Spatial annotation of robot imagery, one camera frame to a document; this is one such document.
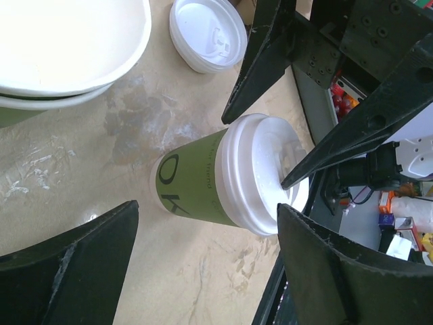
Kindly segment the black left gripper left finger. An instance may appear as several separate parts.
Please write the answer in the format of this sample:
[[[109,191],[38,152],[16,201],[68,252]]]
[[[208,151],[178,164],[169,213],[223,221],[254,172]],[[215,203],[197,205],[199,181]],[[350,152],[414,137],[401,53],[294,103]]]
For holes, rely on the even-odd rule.
[[[1,257],[2,324],[112,324],[139,223],[124,202]]]

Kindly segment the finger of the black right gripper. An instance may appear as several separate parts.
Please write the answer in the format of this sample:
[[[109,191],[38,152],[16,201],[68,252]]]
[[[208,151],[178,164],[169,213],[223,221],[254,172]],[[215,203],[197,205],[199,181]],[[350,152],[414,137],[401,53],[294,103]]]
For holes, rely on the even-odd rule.
[[[230,124],[274,85],[290,65],[296,2],[257,1],[239,76],[221,120]]]
[[[378,88],[338,123],[281,182],[287,190],[310,174],[378,148],[432,103],[432,33],[418,41]]]

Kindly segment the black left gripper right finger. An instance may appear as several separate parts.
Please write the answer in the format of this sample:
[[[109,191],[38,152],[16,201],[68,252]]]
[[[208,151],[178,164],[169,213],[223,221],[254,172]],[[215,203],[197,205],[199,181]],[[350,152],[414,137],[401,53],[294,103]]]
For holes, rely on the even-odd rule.
[[[277,226],[279,237],[278,209]],[[431,324],[432,267],[405,261],[330,235],[338,262],[339,293],[348,313],[345,324]]]

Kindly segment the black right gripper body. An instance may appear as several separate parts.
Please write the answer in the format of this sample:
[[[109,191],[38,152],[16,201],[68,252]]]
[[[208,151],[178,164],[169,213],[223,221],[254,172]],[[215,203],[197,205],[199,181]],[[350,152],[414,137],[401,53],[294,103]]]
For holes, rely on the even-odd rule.
[[[412,1],[314,1],[297,20],[292,63],[324,89],[336,77],[375,89],[432,32],[432,10]]]

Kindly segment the green paper cup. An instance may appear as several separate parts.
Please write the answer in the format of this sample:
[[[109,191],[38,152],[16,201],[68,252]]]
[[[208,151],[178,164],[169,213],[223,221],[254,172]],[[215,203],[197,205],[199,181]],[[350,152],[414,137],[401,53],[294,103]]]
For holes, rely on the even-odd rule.
[[[161,156],[150,173],[150,190],[173,215],[271,236],[277,233],[278,204],[297,211],[306,206],[307,178],[287,190],[281,186],[305,156],[287,120],[249,114]]]

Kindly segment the white plastic cup lid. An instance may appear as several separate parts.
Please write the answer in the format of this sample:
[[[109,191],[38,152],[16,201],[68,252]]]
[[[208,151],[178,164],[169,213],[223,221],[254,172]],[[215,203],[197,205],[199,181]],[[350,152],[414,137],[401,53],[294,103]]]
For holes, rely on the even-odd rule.
[[[309,197],[304,178],[285,190],[281,182],[306,156],[286,120],[249,114],[229,126],[218,146],[215,184],[221,206],[237,226],[260,236],[277,233],[277,206],[302,211]]]

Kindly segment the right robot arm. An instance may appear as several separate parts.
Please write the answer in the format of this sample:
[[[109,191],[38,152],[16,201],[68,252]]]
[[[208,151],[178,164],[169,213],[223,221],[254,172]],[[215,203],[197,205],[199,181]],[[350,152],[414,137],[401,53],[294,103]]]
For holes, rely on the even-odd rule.
[[[343,187],[381,188],[407,174],[412,154],[387,139],[432,102],[432,12],[410,1],[258,1],[240,75],[222,121],[230,124],[292,67],[328,92],[335,79],[365,98],[286,178],[288,188],[328,169]]]

